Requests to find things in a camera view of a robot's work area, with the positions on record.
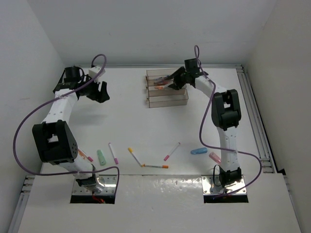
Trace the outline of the pink cap pen under arm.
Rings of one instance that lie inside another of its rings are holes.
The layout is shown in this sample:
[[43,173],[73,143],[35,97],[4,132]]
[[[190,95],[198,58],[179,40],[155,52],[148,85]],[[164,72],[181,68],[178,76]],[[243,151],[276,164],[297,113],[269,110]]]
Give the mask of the pink cap pen under arm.
[[93,159],[90,156],[86,155],[83,150],[78,149],[78,153],[83,159],[87,159],[88,161],[93,162]]

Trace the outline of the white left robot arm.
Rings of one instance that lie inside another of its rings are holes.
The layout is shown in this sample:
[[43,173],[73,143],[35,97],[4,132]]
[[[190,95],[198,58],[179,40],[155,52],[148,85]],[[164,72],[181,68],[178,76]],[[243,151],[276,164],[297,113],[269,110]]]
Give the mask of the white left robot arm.
[[73,172],[80,187],[92,194],[101,193],[104,180],[95,174],[95,166],[79,155],[77,142],[68,126],[75,103],[85,96],[103,103],[110,99],[107,83],[99,82],[104,68],[92,66],[88,74],[80,67],[67,67],[53,90],[53,102],[47,116],[40,124],[35,124],[32,133],[39,157],[43,163],[60,166]]

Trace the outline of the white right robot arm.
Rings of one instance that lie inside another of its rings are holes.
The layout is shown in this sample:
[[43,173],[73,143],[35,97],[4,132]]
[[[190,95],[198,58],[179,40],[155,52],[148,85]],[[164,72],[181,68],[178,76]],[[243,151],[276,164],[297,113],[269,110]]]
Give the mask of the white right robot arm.
[[236,143],[237,127],[242,118],[238,92],[235,89],[225,89],[209,79],[207,73],[200,70],[195,58],[185,60],[184,64],[168,77],[173,81],[169,88],[179,90],[190,84],[209,97],[211,119],[220,139],[220,185],[225,187],[238,182],[242,178]]

